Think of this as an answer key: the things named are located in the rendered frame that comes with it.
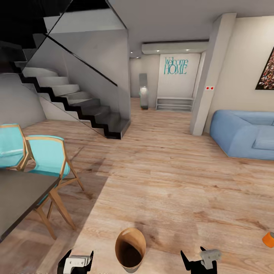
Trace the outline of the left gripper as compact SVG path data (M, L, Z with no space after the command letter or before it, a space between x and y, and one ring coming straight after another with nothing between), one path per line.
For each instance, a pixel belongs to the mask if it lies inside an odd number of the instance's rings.
M64 271L64 266L65 266L65 261L69 257L69 255L71 254L71 252L72 252L72 250L69 250L67 252L67 254L58 263L57 274L64 274L63 271ZM92 251L92 253L90 255L91 260L90 260L90 263L87 266L84 266L84 267L74 267L74 269L72 270L71 274L87 274L87 272L91 270L93 254L94 254L94 251Z

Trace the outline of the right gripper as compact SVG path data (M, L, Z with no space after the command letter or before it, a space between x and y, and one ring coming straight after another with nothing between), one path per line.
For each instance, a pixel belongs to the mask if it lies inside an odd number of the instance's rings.
M202 251L206 250L203 247L200 247L200 248ZM188 261L185 254L182 251L180 251L180 252L181 252L181 256L183 258L183 262L186 267L186 270L191 271L191 274L217 274L217 262L216 261L212 261L213 268L207 270L204 267L204 265L201 264L201 260L195 261L195 262Z

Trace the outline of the can of soda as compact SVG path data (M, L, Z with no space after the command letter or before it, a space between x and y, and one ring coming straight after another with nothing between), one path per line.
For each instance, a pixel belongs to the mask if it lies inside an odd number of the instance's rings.
M262 239L263 243L270 248L274 247L274 233L268 233L266 234L263 239Z

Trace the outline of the trash can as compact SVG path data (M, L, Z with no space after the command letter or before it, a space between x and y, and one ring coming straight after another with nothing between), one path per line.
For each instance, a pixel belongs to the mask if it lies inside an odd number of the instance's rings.
M127 230L130 232L122 235ZM137 271L145 253L145 237L138 229L126 228L118 235L115 242L115 255L126 272L134 273Z

